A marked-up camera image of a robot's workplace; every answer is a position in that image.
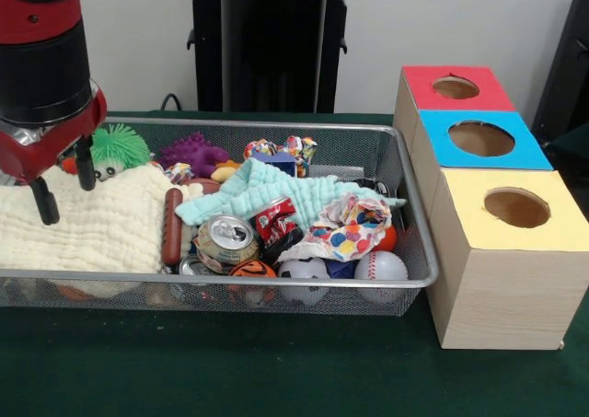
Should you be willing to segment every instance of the stacked wooden cubes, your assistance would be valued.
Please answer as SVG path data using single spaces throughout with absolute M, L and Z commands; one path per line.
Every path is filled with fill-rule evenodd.
M 402 132 L 441 264 L 443 348 L 559 348 L 589 285 L 589 224 L 486 67 L 402 69 Z

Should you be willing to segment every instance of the crushed can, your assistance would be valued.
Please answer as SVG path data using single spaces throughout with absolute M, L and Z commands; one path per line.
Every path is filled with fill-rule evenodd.
M 291 198 L 282 197 L 266 205 L 250 219 L 262 242 L 260 259 L 264 263 L 274 266 L 283 251 L 303 239 L 303 230 L 289 220 L 295 213 Z
M 260 255 L 260 244 L 251 225 L 229 214 L 220 214 L 203 224 L 194 245 L 199 260 L 209 270 L 222 275 Z
M 179 275 L 183 276 L 216 276 L 196 256 L 188 256 L 178 266 Z M 209 284 L 172 284 L 170 293 L 180 302 L 195 304 L 213 302 L 215 296 L 209 289 Z

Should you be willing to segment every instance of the wire mesh basket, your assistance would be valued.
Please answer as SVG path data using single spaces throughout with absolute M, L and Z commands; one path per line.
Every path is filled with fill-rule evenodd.
M 258 311 L 401 316 L 423 287 L 438 274 L 437 259 L 425 219 L 409 155 L 402 136 L 392 127 L 278 122 L 224 122 L 110 117 L 107 123 L 132 126 L 153 152 L 193 132 L 201 132 L 233 158 L 261 138 L 277 142 L 292 134 L 311 136 L 319 149 L 311 177 L 337 175 L 384 182 L 408 204 L 393 214 L 398 231 L 395 253 L 403 259 L 409 280 L 250 279 L 228 276 L 185 276 L 112 272 L 0 270 L 0 306 L 81 307 L 115 309 L 178 309 L 194 311 Z M 104 295 L 88 297 L 65 285 L 91 288 Z M 307 305 L 293 298 L 317 297 Z M 386 303 L 373 302 L 385 295 Z

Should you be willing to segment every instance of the sausage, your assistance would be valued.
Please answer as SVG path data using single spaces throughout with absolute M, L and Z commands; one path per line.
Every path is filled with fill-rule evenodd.
M 182 191 L 169 189 L 164 202 L 164 225 L 162 226 L 162 261 L 168 267 L 180 262 L 180 246 L 182 245 L 182 220 L 174 213 L 184 201 Z

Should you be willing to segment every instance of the white wall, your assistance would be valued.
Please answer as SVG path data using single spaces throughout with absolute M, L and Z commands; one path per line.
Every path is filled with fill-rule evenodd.
M 82 0 L 92 75 L 112 110 L 168 92 L 196 109 L 191 0 Z M 403 64 L 486 64 L 528 122 L 571 0 L 348 0 L 336 111 L 393 110 Z

